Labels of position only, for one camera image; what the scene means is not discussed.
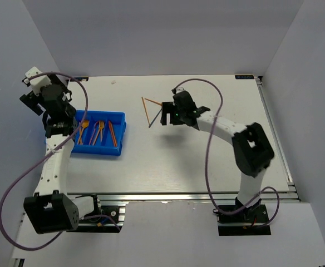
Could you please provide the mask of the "orange chopstick top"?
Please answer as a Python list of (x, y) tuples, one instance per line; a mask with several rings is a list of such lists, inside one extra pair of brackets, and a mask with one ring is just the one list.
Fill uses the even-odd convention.
[(157, 102), (157, 101), (154, 101), (154, 100), (151, 100), (151, 99), (148, 99), (148, 98), (144, 98), (144, 100), (147, 100), (147, 101), (152, 102), (152, 103), (154, 103), (156, 105), (162, 106), (162, 103), (160, 103), (160, 102)]

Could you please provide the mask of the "orange chopstick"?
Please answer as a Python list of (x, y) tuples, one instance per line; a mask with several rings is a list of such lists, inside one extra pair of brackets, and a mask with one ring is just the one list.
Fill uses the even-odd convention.
[(154, 101), (154, 100), (151, 100), (151, 99), (148, 99), (148, 98), (144, 98), (144, 100), (147, 100), (147, 101), (152, 102), (152, 103), (154, 103), (156, 105), (162, 106), (162, 103), (160, 103), (160, 102), (157, 102), (157, 101)]
[(144, 99), (143, 97), (141, 97), (141, 100), (142, 100), (142, 104), (143, 104), (143, 108), (144, 108), (145, 116), (146, 116), (146, 119), (147, 119), (147, 123), (148, 123), (148, 126), (149, 126), (149, 125), (150, 125), (150, 119), (149, 119), (149, 114), (148, 114), (148, 112), (147, 112), (145, 99)]

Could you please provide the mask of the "orange spoon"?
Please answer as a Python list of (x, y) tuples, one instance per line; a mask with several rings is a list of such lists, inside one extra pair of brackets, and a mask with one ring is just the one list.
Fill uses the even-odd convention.
[(82, 143), (82, 134), (83, 134), (83, 131), (84, 131), (85, 128), (86, 128), (86, 121), (83, 121), (81, 126), (80, 126), (80, 129), (79, 129), (79, 137), (78, 137), (78, 140), (77, 140), (78, 145), (80, 145)]
[(83, 144), (83, 140), (82, 140), (83, 133), (84, 133), (85, 129), (88, 128), (89, 124), (90, 124), (89, 120), (84, 120), (81, 125), (80, 135), (79, 135), (78, 142), (77, 142), (79, 145)]

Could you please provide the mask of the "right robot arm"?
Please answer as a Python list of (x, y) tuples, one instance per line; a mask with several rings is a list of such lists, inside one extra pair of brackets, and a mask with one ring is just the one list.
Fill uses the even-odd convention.
[[(161, 104), (160, 123), (164, 126), (167, 124), (167, 115), (170, 115), (172, 125), (187, 125), (209, 133), (205, 154), (205, 183), (215, 208), (223, 215), (236, 215), (243, 222), (255, 217), (255, 207), (260, 204), (260, 194), (263, 192), (263, 177), (274, 158), (274, 151), (262, 126), (256, 122), (251, 125), (236, 123), (214, 114), (208, 107), (197, 107), (187, 91), (181, 91), (173, 96), (173, 101)], [(234, 211), (219, 208), (210, 189), (208, 165), (213, 136), (233, 147), (235, 163), (241, 172)]]

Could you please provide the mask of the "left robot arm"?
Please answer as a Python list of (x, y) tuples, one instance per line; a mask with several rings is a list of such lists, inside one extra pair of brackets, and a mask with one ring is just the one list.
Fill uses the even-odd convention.
[(68, 97), (71, 91), (55, 74), (43, 75), (37, 67), (25, 74), (23, 82), (32, 91), (20, 100), (42, 116), (46, 137), (46, 156), (33, 196), (26, 197), (24, 210), (38, 234), (74, 231), (80, 220), (95, 222), (102, 208), (95, 194), (70, 200), (66, 178), (77, 129), (76, 109)]

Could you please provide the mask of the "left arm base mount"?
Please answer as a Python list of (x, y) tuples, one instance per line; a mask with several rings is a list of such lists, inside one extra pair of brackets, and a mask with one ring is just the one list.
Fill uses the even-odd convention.
[(78, 226), (72, 233), (119, 233), (125, 215), (125, 207), (101, 202), (96, 194), (74, 198), (78, 207)]

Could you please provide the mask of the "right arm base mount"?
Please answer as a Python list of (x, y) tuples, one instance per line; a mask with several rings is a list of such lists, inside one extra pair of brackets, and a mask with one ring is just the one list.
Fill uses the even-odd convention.
[(223, 215), (217, 209), (213, 210), (217, 216), (219, 236), (267, 236), (271, 235), (270, 226), (266, 223), (269, 216), (265, 205), (251, 211), (247, 216), (238, 213), (236, 215)]

